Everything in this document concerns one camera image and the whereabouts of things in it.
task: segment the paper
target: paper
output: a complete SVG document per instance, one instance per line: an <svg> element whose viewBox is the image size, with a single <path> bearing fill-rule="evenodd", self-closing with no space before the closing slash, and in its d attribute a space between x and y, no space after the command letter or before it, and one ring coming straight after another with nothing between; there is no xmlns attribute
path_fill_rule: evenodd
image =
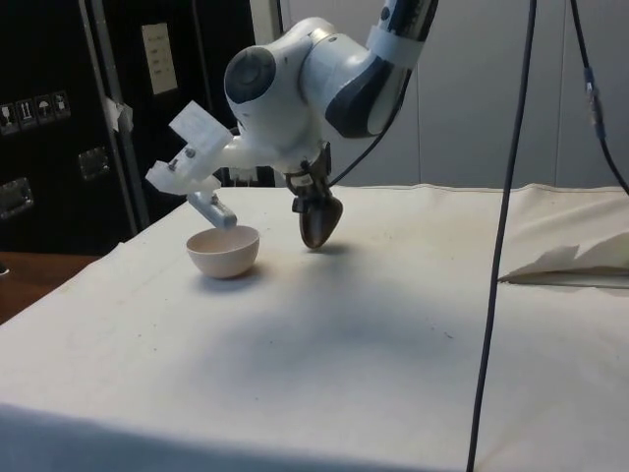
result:
<svg viewBox="0 0 629 472"><path fill-rule="evenodd" d="M109 97L105 98L105 106L107 108L107 116L109 117L109 126L112 130L119 132L118 119L122 114L122 108Z"/></svg>
<svg viewBox="0 0 629 472"><path fill-rule="evenodd" d="M150 73L153 94L158 95L178 87L175 65L170 48L168 25L145 25L142 27L146 61Z"/></svg>

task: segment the cable connector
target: cable connector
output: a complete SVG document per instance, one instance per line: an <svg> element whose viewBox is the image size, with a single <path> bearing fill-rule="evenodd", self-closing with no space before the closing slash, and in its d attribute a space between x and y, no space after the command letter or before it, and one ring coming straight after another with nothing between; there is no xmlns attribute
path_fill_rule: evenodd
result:
<svg viewBox="0 0 629 472"><path fill-rule="evenodd" d="M606 137L605 125L602 116L602 104L600 103L599 89L594 79L594 70L588 67L584 71L586 80L586 95L588 97L588 105L590 106L590 117L594 126L597 137L604 140Z"/></svg>

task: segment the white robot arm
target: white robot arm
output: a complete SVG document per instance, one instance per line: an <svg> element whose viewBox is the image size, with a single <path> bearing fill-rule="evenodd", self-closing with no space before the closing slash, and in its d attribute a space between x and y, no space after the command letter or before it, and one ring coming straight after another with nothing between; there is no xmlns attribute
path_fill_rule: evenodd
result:
<svg viewBox="0 0 629 472"><path fill-rule="evenodd" d="M329 189L321 119L345 138L378 135L417 64L437 4L387 0L367 47L312 18L271 44L240 52L225 74L240 136L191 104L171 125L190 145L170 164L158 162L147 179L162 192L188 195L210 222L229 227L236 217L214 196L220 184L212 173L269 165L296 195L304 243L320 247L343 211Z"/></svg>

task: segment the white tablecloth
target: white tablecloth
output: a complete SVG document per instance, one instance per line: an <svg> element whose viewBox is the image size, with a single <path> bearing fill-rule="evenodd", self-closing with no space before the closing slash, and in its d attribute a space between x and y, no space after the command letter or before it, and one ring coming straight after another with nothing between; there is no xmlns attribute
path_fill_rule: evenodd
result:
<svg viewBox="0 0 629 472"><path fill-rule="evenodd" d="M464 470L500 194L335 192L320 253L288 192L226 189L249 277L200 276L182 206L0 327L0 470ZM509 269L552 250L518 231L554 195L514 196ZM628 296L500 288L478 470L627 470Z"/></svg>

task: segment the wooden floor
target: wooden floor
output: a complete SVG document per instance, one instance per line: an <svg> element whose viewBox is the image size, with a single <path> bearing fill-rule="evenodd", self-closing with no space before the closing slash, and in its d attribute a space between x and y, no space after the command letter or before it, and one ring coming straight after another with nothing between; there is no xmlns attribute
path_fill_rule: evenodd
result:
<svg viewBox="0 0 629 472"><path fill-rule="evenodd" d="M0 253L9 272L0 275L0 325L29 307L98 258Z"/></svg>

